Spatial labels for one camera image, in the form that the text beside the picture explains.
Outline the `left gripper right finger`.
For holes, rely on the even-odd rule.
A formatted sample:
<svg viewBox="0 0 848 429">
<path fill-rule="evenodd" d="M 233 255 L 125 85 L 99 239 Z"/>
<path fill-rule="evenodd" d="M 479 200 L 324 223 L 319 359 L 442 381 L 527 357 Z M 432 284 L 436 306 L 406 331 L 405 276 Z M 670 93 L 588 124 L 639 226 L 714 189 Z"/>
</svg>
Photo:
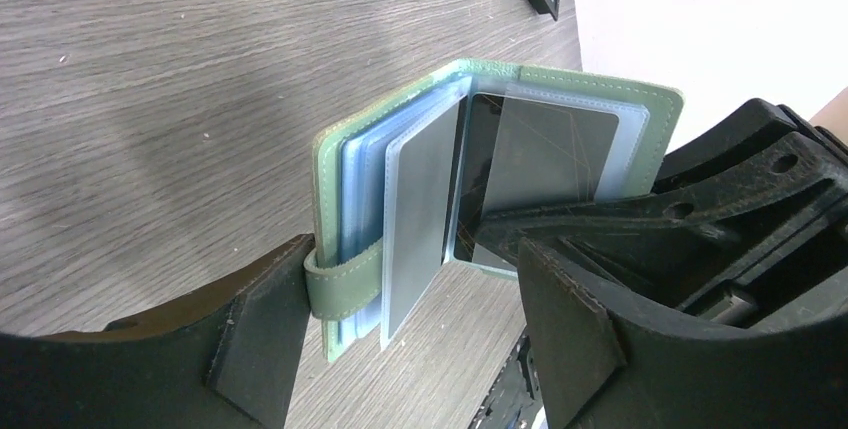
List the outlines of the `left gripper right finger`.
<svg viewBox="0 0 848 429">
<path fill-rule="evenodd" d="M 847 319 L 776 333 L 665 307 L 536 241 L 521 298 L 552 428 L 843 428 Z"/>
</svg>

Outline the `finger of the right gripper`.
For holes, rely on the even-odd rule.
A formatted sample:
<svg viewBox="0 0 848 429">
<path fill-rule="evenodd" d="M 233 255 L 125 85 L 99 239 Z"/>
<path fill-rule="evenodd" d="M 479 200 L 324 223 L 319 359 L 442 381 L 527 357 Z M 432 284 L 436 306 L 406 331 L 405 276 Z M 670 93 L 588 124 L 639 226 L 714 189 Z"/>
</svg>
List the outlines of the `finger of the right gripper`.
<svg viewBox="0 0 848 429">
<path fill-rule="evenodd" d="M 666 307 L 759 330 L 847 309 L 847 147 L 752 99 L 666 156 L 644 196 L 485 216 L 508 262 L 523 240 Z"/>
</svg>

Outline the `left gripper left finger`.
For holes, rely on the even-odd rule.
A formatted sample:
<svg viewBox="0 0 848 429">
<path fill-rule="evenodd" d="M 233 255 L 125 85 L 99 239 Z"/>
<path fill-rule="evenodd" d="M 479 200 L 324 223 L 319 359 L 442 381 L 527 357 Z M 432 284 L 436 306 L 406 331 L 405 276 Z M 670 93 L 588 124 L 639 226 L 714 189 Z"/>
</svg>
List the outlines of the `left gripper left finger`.
<svg viewBox="0 0 848 429">
<path fill-rule="evenodd" d="M 282 428 L 309 321 L 298 235 L 99 332 L 1 337 L 5 428 Z"/>
</svg>

